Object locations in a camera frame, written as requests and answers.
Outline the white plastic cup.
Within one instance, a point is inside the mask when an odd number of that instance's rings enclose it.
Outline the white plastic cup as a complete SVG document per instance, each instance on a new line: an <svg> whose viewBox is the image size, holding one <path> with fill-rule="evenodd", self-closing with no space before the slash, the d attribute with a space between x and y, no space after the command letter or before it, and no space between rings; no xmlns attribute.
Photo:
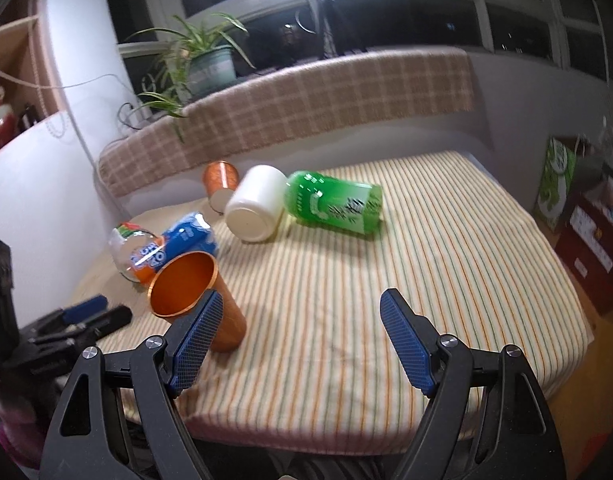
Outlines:
<svg viewBox="0 0 613 480"><path fill-rule="evenodd" d="M287 177L270 165L247 171L226 205L226 226L238 240L261 243L276 231L284 210Z"/></svg>

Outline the small orange metal cup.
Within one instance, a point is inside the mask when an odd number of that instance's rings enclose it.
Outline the small orange metal cup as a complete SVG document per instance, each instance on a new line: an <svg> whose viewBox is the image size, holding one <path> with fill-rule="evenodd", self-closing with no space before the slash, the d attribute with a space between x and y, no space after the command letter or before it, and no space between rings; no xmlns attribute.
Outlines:
<svg viewBox="0 0 613 480"><path fill-rule="evenodd" d="M222 214L238 188L239 174L230 162L215 160L204 169L202 182L207 191L209 205L218 214Z"/></svg>

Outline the green patterned glass cup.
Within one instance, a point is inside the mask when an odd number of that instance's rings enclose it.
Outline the green patterned glass cup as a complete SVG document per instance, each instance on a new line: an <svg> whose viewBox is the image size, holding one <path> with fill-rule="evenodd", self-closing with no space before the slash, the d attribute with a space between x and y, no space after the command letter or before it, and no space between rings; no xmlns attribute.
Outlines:
<svg viewBox="0 0 613 480"><path fill-rule="evenodd" d="M284 195L286 211L294 218L358 235L378 230L382 201L380 185L341 180L314 171L290 174Z"/></svg>

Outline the black device at left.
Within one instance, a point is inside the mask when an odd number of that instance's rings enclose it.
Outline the black device at left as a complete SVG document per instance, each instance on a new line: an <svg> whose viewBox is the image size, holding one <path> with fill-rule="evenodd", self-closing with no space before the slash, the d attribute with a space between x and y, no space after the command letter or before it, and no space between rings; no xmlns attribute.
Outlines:
<svg viewBox="0 0 613 480"><path fill-rule="evenodd" d="M0 361L6 361L19 342L19 331L12 304L11 251L0 239Z"/></svg>

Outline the striped tablecloth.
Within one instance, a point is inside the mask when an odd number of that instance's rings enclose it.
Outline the striped tablecloth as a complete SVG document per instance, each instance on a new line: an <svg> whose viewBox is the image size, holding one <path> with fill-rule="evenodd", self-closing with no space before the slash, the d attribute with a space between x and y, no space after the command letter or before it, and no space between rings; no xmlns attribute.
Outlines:
<svg viewBox="0 0 613 480"><path fill-rule="evenodd" d="M521 205L456 152L335 170L384 190L372 238L280 220L246 244L214 221L224 281L247 319L238 350L211 353L178 398L202 440L313 453L399 453L425 397L381 323L399 289L441 333L497 351L515 344L546 394L582 363L591 326L564 268Z"/></svg>

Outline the red cardboard box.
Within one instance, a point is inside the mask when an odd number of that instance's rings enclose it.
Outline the red cardboard box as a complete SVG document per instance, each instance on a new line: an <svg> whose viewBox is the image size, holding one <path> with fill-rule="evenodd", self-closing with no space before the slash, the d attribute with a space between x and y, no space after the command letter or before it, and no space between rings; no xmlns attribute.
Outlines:
<svg viewBox="0 0 613 480"><path fill-rule="evenodd" d="M600 315L613 310L613 177L576 201L556 244Z"/></svg>

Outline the green white paper bag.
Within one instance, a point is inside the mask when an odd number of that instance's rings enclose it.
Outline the green white paper bag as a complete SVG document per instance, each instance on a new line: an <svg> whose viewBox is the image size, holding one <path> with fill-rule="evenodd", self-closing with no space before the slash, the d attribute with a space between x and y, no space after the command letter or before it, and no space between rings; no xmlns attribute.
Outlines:
<svg viewBox="0 0 613 480"><path fill-rule="evenodd" d="M563 136L551 136L547 143L533 214L552 231L556 231L567 203L575 171L577 144L578 138Z"/></svg>

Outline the plaid sofa back cover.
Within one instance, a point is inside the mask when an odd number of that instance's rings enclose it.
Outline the plaid sofa back cover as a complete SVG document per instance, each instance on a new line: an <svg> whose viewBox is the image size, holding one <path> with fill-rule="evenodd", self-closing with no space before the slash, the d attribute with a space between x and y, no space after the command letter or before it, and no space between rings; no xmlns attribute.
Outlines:
<svg viewBox="0 0 613 480"><path fill-rule="evenodd" d="M206 162L374 122L470 112L469 55L369 52L286 68L215 92L109 144L98 174L116 197Z"/></svg>

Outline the potted spider plant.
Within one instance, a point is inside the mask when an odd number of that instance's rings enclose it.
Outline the potted spider plant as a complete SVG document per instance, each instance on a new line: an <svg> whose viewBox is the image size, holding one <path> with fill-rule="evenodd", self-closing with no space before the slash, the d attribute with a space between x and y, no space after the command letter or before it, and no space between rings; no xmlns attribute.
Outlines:
<svg viewBox="0 0 613 480"><path fill-rule="evenodd" d="M142 91L137 94L140 104L120 106L118 119L122 126L136 130L130 120L142 110L151 110L158 119L171 118L177 139L183 140L182 125L188 118L186 107L236 84L234 57L239 56L249 68L254 67L232 35L232 32L239 32L247 36L248 28L228 13L215 12L213 15L220 22L212 27L206 24L196 26L176 15L174 20L182 26L180 30L149 27L130 35L135 38L157 32L171 40L159 54L157 73L143 78Z"/></svg>

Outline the black tripod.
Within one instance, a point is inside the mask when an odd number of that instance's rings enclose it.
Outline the black tripod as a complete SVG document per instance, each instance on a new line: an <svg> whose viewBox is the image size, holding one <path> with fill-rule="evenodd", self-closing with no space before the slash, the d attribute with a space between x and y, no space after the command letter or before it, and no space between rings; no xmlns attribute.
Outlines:
<svg viewBox="0 0 613 480"><path fill-rule="evenodd" d="M305 32L316 38L317 58L320 61L340 58L347 52L366 53L367 47L337 0L308 1L314 28Z"/></svg>

